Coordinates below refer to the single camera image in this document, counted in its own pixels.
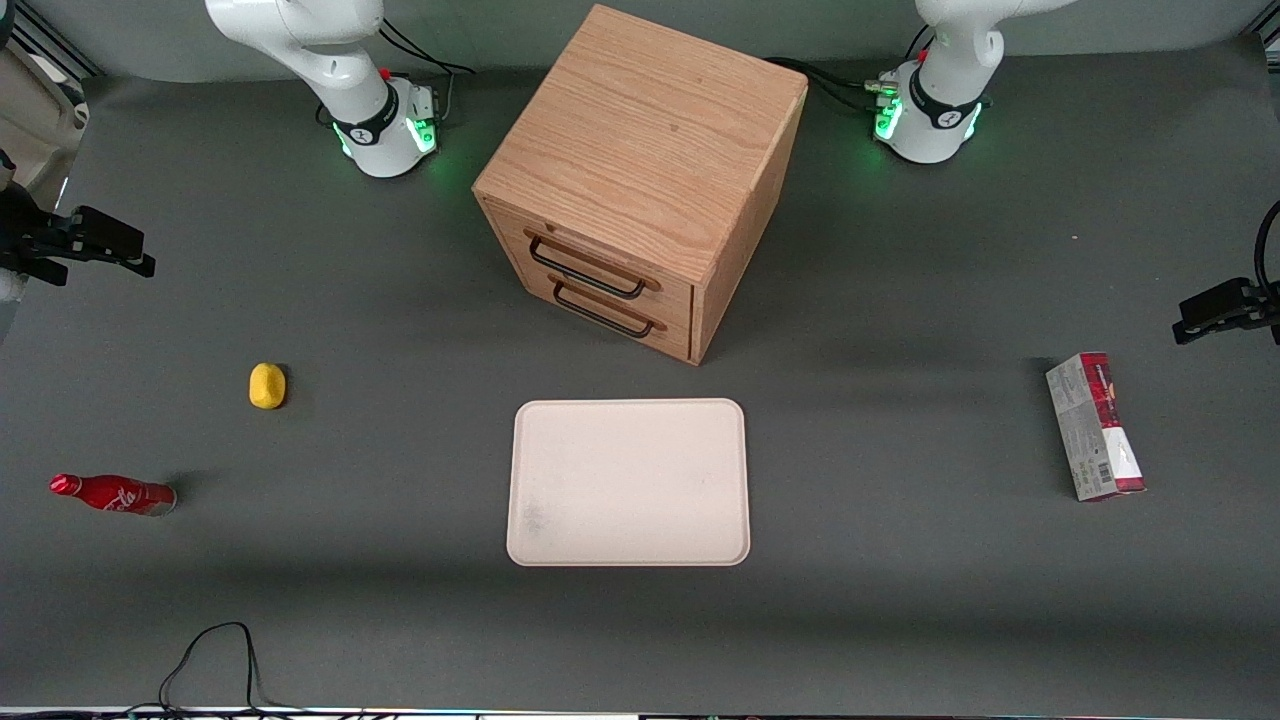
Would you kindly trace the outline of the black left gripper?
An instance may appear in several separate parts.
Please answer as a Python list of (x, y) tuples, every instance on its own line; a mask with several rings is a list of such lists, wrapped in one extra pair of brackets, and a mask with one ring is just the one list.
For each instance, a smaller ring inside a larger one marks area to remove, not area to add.
[(1172, 324), (1179, 346), (1228, 331), (1262, 328), (1268, 328), (1274, 343), (1280, 345), (1279, 283), (1256, 288), (1247, 278), (1231, 278), (1181, 301), (1179, 310), (1181, 320)]

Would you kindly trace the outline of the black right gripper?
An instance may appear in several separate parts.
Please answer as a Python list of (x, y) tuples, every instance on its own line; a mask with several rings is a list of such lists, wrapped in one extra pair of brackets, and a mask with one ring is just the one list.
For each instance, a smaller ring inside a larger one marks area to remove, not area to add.
[(145, 233), (90, 206), (70, 218), (42, 209), (17, 182), (17, 165), (1, 151), (1, 261), (3, 269), (52, 286), (65, 286), (68, 268), (54, 261), (68, 249), (67, 233), (86, 249), (70, 254), (82, 263), (109, 263), (151, 278), (155, 258), (145, 254)]

